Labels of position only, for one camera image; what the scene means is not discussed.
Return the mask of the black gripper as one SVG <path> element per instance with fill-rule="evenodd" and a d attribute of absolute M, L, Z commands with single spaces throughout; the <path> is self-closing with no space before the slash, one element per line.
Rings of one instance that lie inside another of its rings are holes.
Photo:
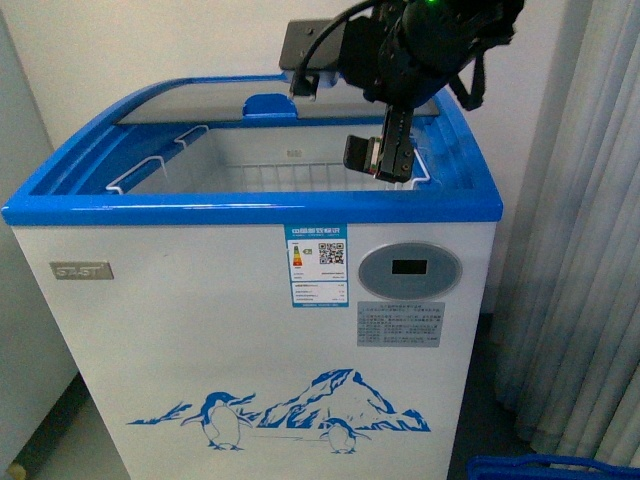
<path fill-rule="evenodd" d="M 381 139 L 347 136 L 343 155 L 347 169 L 390 183 L 406 183 L 411 178 L 414 110 L 404 107 L 424 104 L 446 83 L 450 74 L 449 26 L 443 14 L 404 14 L 391 26 L 369 17 L 347 23 L 345 82 L 361 89 L 370 102 L 390 104 Z"/>

